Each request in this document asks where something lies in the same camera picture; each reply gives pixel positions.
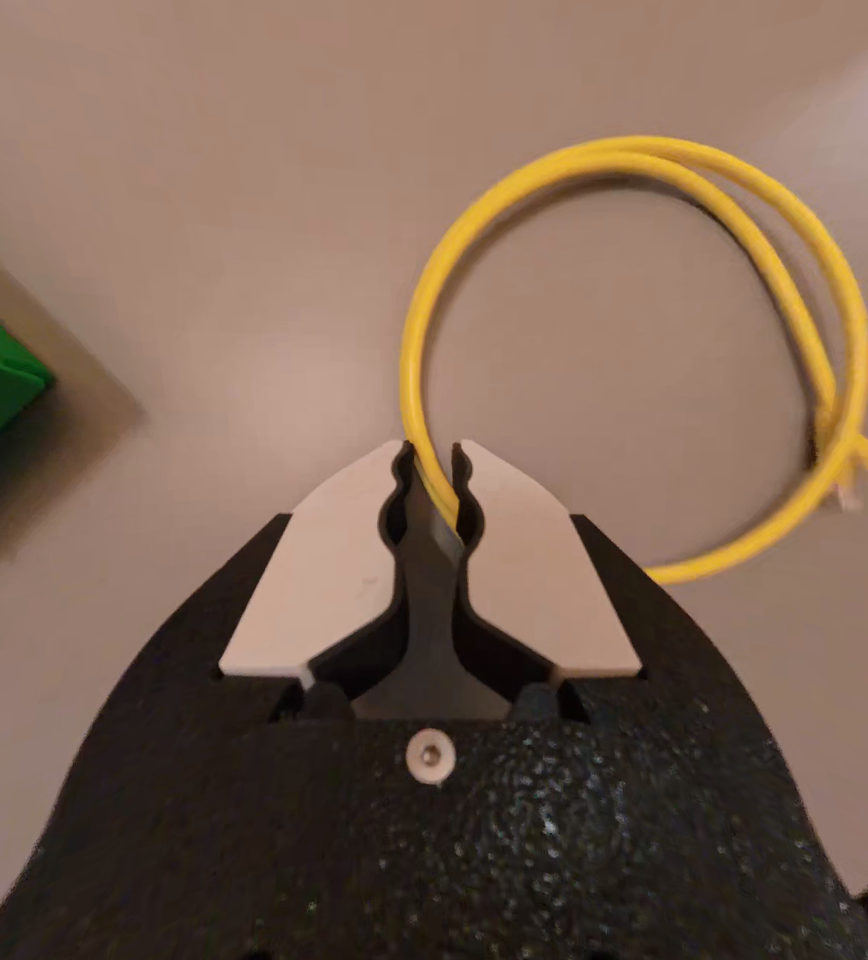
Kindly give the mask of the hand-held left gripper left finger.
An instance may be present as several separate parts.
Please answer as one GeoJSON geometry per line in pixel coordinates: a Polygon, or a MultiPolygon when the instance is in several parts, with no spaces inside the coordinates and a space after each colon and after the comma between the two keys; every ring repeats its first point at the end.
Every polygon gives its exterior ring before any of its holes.
{"type": "Polygon", "coordinates": [[[403,610],[386,525],[412,462],[395,439],[343,467],[302,499],[248,601],[219,669],[224,677],[280,678],[303,687],[374,687],[403,657],[376,631],[403,610]]]}

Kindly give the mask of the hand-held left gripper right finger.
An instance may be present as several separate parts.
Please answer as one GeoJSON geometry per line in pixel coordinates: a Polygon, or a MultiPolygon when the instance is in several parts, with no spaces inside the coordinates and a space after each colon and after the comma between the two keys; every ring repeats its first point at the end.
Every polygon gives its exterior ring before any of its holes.
{"type": "Polygon", "coordinates": [[[486,640],[484,679],[631,678],[642,663],[569,511],[487,448],[454,449],[463,504],[458,611],[486,640]]]}

